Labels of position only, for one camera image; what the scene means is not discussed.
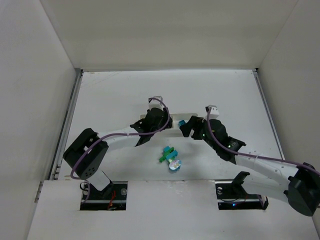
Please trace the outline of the teal lego brick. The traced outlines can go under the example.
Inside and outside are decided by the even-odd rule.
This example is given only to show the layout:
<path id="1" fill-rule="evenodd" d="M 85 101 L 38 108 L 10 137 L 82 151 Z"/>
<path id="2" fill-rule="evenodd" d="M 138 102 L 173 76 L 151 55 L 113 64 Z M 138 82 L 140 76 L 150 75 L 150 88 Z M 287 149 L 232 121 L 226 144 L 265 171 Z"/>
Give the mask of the teal lego brick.
<path id="1" fill-rule="evenodd" d="M 185 125 L 186 124 L 186 122 L 185 122 L 185 120 L 180 120 L 179 122 L 178 122 L 178 126 L 180 127 L 180 126 L 183 126 L 183 125 Z"/>

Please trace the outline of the teal and green lego figure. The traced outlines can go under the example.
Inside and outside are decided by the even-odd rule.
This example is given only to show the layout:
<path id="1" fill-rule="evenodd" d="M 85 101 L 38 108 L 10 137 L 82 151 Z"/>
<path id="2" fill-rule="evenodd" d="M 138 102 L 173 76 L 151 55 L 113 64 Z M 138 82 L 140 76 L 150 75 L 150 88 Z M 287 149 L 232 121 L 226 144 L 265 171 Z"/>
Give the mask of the teal and green lego figure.
<path id="1" fill-rule="evenodd" d="M 171 172 L 177 172 L 182 162 L 178 159 L 178 151 L 174 147 L 166 146 L 162 151 L 162 156 L 158 160 L 160 163 L 167 162 Z"/>

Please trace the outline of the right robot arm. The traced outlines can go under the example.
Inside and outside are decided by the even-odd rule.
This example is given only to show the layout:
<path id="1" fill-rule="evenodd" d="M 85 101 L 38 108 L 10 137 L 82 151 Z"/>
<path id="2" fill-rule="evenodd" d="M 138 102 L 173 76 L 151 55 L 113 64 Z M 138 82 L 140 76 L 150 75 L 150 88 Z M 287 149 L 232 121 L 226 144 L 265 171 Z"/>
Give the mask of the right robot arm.
<path id="1" fill-rule="evenodd" d="M 193 115 L 180 121 L 184 137 L 205 141 L 224 161 L 250 171 L 240 172 L 232 181 L 237 193 L 257 194 L 289 204 L 298 213 L 312 217 L 320 205 L 320 173 L 312 165 L 259 155 L 245 142 L 228 135 L 217 119 Z"/>

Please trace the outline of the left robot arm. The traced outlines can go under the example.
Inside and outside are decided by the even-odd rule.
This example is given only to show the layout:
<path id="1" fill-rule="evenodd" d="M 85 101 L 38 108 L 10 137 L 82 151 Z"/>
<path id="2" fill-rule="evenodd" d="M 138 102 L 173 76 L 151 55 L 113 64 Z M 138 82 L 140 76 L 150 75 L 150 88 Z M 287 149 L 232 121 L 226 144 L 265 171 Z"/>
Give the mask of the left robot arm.
<path id="1" fill-rule="evenodd" d="M 103 137 L 92 128 L 86 128 L 65 150 L 63 159 L 71 167 L 71 176 L 76 174 L 99 192 L 110 192 L 113 183 L 100 169 L 105 155 L 123 148 L 139 147 L 150 141 L 154 134 L 171 126 L 169 110 L 153 107 L 147 110 L 145 118 Z"/>

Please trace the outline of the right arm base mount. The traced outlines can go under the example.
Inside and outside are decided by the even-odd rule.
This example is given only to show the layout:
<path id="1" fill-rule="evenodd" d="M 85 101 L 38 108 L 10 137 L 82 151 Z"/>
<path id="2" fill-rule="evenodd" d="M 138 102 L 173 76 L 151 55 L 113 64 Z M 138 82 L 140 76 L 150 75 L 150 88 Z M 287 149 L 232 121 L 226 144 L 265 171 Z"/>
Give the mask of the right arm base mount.
<path id="1" fill-rule="evenodd" d="M 249 194 L 243 188 L 250 173 L 241 171 L 234 179 L 215 181 L 215 192 L 219 210 L 263 210 L 269 206 L 266 196 Z"/>

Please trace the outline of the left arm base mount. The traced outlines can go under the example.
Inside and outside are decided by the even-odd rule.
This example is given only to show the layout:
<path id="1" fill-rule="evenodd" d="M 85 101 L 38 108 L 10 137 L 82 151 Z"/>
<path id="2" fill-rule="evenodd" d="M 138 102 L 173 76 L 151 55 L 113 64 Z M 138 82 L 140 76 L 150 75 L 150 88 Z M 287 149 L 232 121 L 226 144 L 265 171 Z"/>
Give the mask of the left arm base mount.
<path id="1" fill-rule="evenodd" d="M 111 189 L 96 190 L 92 184 L 81 182 L 81 211 L 125 211 L 127 207 L 128 182 L 113 182 Z"/>

